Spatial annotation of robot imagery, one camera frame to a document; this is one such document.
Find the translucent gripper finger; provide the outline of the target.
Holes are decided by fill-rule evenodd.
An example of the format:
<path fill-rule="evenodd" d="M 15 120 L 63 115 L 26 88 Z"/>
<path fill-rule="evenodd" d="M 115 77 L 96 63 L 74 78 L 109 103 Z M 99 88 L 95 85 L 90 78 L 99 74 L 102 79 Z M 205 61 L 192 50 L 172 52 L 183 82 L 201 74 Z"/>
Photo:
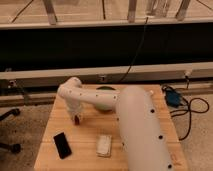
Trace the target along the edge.
<path fill-rule="evenodd" d="M 71 115 L 71 120 L 75 124 L 75 115 Z"/>
<path fill-rule="evenodd" d="M 83 122 L 83 114 L 79 114 L 79 115 L 78 115 L 78 118 L 79 118 L 79 122 L 80 122 L 80 123 Z"/>

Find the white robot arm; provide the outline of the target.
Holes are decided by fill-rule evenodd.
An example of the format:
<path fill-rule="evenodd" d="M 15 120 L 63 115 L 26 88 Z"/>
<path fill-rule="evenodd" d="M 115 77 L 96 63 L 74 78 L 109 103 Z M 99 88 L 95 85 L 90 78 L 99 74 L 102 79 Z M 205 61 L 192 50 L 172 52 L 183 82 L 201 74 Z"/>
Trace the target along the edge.
<path fill-rule="evenodd" d="M 85 89 L 77 77 L 71 77 L 57 93 L 73 116 L 80 113 L 82 102 L 115 111 L 129 171 L 174 171 L 157 111 L 144 88 L 132 85 L 122 90 Z"/>

